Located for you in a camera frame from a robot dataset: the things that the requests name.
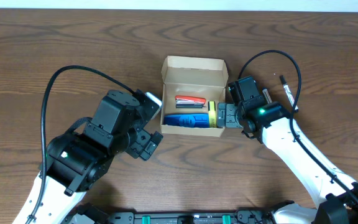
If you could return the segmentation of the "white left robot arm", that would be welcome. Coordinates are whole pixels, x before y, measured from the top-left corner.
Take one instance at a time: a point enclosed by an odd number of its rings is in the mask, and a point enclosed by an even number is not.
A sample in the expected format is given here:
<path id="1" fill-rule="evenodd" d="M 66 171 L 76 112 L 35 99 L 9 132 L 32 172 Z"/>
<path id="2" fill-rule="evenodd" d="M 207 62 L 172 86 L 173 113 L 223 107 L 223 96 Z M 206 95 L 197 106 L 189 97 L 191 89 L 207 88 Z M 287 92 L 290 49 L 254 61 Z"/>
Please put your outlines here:
<path id="1" fill-rule="evenodd" d="M 110 90 L 93 117 L 77 120 L 47 146 L 45 172 L 34 180 L 14 223 L 61 223 L 122 152 L 148 160 L 163 139 L 145 125 L 161 110 L 150 92 Z"/>

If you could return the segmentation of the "blue whiteboard marker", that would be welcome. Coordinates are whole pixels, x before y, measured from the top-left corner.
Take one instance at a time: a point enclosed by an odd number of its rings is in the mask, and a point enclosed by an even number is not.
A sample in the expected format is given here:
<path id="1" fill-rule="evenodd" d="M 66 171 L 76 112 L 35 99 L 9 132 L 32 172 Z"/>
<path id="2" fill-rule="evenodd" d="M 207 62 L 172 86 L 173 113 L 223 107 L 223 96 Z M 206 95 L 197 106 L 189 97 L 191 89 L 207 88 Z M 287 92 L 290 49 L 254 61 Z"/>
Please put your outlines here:
<path id="1" fill-rule="evenodd" d="M 272 99 L 271 99 L 271 97 L 270 97 L 270 95 L 269 95 L 268 89 L 264 88 L 264 89 L 262 90 L 262 93 L 263 93 L 263 95 L 264 95 L 264 98 L 265 98 L 266 102 L 267 102 L 268 104 L 272 103 Z"/>

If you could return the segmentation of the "blue whiteboard duster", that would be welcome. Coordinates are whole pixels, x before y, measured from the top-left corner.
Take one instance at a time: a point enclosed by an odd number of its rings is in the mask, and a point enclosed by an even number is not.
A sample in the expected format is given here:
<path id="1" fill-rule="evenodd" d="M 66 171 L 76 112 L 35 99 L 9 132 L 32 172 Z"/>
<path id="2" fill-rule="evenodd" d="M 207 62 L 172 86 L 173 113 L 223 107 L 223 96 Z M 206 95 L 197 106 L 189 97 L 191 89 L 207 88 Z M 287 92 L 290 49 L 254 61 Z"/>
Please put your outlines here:
<path id="1" fill-rule="evenodd" d="M 206 113 L 169 114 L 164 116 L 163 123 L 185 128 L 209 128 L 209 116 Z"/>

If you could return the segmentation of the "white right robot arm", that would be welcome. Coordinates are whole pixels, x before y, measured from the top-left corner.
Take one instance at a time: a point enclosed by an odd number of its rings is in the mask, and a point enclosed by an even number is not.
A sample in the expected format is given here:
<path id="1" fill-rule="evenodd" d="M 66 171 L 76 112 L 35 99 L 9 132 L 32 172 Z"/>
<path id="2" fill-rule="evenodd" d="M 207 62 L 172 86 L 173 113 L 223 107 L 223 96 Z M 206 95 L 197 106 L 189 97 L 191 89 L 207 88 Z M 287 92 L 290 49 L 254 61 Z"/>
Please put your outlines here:
<path id="1" fill-rule="evenodd" d="M 309 193 L 315 207 L 282 202 L 263 215 L 264 223 L 358 223 L 358 182 L 335 166 L 302 132 L 293 115 L 252 77 L 228 85 L 232 103 L 218 104 L 218 126 L 241 128 L 273 151 Z"/>

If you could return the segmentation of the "red stapler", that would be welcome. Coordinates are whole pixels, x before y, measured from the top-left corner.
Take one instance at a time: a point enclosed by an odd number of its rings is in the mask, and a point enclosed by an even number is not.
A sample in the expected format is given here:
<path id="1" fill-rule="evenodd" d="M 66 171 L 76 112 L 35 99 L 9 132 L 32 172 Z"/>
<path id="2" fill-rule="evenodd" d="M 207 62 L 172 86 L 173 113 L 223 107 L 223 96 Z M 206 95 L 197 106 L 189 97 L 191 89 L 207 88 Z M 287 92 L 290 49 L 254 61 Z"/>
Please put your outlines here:
<path id="1" fill-rule="evenodd" d="M 206 100 L 204 98 L 198 98 L 193 96 L 177 95 L 175 97 L 176 108 L 202 108 Z"/>

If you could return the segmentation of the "yellow highlighter pen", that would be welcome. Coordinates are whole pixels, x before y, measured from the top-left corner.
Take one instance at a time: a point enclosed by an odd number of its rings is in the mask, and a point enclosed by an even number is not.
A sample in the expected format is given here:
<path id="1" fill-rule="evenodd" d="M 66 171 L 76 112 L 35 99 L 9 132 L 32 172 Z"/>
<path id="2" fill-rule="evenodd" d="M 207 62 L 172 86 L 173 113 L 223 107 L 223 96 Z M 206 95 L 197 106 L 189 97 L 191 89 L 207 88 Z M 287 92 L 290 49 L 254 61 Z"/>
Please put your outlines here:
<path id="1" fill-rule="evenodd" d="M 214 101 L 208 101 L 208 117 L 209 117 L 209 127 L 216 128 L 217 127 L 216 105 Z"/>

